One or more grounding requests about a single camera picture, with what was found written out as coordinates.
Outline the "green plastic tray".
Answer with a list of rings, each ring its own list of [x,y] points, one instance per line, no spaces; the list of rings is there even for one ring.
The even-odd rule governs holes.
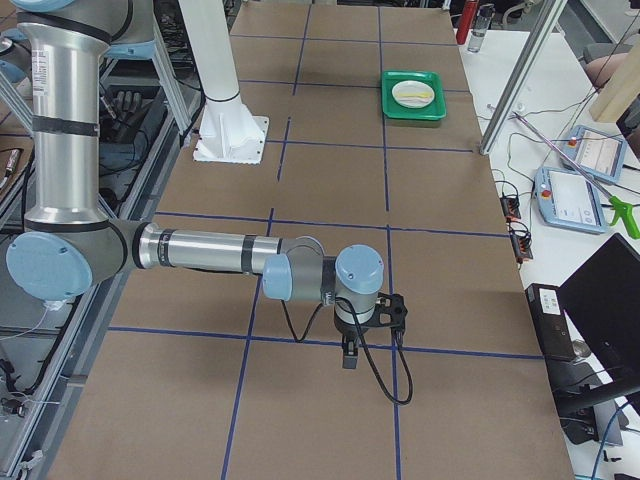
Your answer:
[[[427,107],[410,109],[396,103],[391,90],[394,85],[404,80],[416,80],[430,85],[435,92],[435,100]],[[447,107],[440,76],[430,71],[384,71],[381,77],[382,110],[384,114],[395,120],[429,121],[443,120],[447,115]]]

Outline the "orange connector board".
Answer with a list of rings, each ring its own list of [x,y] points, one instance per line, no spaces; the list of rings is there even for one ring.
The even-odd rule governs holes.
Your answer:
[[[500,204],[505,219],[508,221],[520,220],[520,198],[517,187],[507,180],[498,180],[497,183],[501,185]],[[505,192],[506,186],[511,188],[511,192]]]
[[[511,221],[507,227],[516,262],[521,266],[524,262],[533,259],[531,231],[520,221]]]

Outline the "black monitor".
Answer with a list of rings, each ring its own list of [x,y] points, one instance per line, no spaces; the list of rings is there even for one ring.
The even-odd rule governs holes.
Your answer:
[[[562,416],[629,395],[639,398],[639,253],[613,234],[560,287],[564,310],[612,381],[556,397]]]

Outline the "pink plastic spoon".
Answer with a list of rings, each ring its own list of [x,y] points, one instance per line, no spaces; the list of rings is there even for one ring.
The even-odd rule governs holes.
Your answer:
[[[401,97],[397,99],[397,102],[401,105],[405,105],[407,108],[424,108],[426,105],[429,105],[433,102],[432,97]]]

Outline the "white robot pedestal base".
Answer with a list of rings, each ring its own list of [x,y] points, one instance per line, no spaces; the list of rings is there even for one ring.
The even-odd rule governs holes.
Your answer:
[[[223,3],[185,0],[179,5],[205,96],[193,159],[256,165],[269,119],[252,115],[241,98]]]

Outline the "aluminium frame post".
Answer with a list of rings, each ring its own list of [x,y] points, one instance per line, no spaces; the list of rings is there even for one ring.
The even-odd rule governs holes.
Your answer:
[[[497,103],[489,124],[479,145],[479,153],[488,155],[507,121],[515,101],[549,35],[552,33],[567,0],[547,0],[543,2],[540,14],[523,46],[505,89]]]

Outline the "white round plate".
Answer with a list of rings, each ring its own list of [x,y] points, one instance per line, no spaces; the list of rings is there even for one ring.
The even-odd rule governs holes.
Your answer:
[[[392,87],[392,98],[399,105],[410,109],[421,109],[435,100],[433,88],[425,82],[404,80]]]

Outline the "metal stand green clip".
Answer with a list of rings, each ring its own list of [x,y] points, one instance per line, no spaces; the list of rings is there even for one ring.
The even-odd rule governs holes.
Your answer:
[[[640,232],[639,227],[636,224],[636,221],[633,216],[633,206],[628,203],[620,200],[618,197],[613,195],[610,191],[608,191],[603,185],[601,185],[596,178],[587,172],[584,168],[582,168],[579,164],[577,164],[574,160],[572,160],[568,155],[566,155],[552,140],[545,137],[536,127],[534,127],[528,120],[526,120],[522,115],[513,111],[513,116],[519,120],[522,124],[524,124],[529,130],[531,130],[537,137],[539,137],[547,146],[549,146],[553,151],[559,154],[559,156],[567,161],[575,171],[577,171],[580,175],[582,175],[588,182],[590,182],[596,189],[602,192],[609,200],[610,204],[613,206],[613,210],[615,212],[614,218],[612,220],[611,226],[615,225],[619,220],[623,221],[625,229],[628,235],[635,240],[639,239]]]

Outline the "orange connector board near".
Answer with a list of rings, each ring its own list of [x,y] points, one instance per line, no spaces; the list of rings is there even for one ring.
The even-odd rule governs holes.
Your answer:
[[[520,221],[511,221],[507,227],[516,262],[521,266],[524,262],[533,259],[531,231]]]

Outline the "red cylinder bottle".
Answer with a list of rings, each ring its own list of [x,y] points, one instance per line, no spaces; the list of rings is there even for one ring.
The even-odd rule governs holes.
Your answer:
[[[456,42],[464,45],[478,8],[478,0],[466,0],[463,6],[456,31]]]

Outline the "blue teach pendant far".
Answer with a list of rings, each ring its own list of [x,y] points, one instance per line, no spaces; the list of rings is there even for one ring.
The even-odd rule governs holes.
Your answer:
[[[559,146],[596,179],[607,184],[619,180],[627,150],[627,142],[621,135],[576,125],[559,141]]]

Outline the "blue teach pendant near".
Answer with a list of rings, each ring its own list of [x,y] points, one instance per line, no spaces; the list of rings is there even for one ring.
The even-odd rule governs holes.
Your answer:
[[[596,189],[579,173],[542,166],[535,174],[534,187],[547,225],[596,235],[608,231]]]

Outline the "black box device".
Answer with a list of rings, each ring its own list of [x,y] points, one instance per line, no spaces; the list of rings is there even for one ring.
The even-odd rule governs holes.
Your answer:
[[[546,360],[578,363],[586,360],[592,351],[584,341],[571,339],[558,290],[557,286],[539,283],[526,288],[533,325]]]

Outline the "wooden beam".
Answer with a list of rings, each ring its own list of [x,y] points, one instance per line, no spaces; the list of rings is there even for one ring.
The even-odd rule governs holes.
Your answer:
[[[639,95],[639,41],[636,41],[622,65],[599,89],[589,107],[597,122],[616,122]]]

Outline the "clear water bottle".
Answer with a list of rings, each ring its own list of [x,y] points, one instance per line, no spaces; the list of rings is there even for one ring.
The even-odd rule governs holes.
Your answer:
[[[482,47],[486,32],[489,30],[495,14],[495,5],[486,3],[478,7],[471,35],[467,44],[467,50],[478,53]]]

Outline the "orange connector board far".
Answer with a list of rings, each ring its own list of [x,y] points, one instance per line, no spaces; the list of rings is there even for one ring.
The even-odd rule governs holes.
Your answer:
[[[505,219],[508,221],[520,220],[520,198],[517,187],[507,180],[498,180],[497,183],[501,185],[500,204]],[[506,186],[511,188],[511,192],[505,192]]]

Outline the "yellow plastic spoon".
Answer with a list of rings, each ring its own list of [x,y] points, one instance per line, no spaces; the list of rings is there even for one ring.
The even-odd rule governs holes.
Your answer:
[[[397,95],[398,98],[433,98],[433,94],[430,92],[415,92],[415,93],[401,93]]]

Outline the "blue teach pendant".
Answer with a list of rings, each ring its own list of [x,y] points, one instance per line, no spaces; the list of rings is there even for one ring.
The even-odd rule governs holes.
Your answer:
[[[596,189],[579,173],[542,166],[535,174],[534,187],[547,225],[596,235],[608,231]]]
[[[576,125],[559,141],[559,146],[596,179],[607,184],[619,180],[627,150],[627,142],[621,135]]]

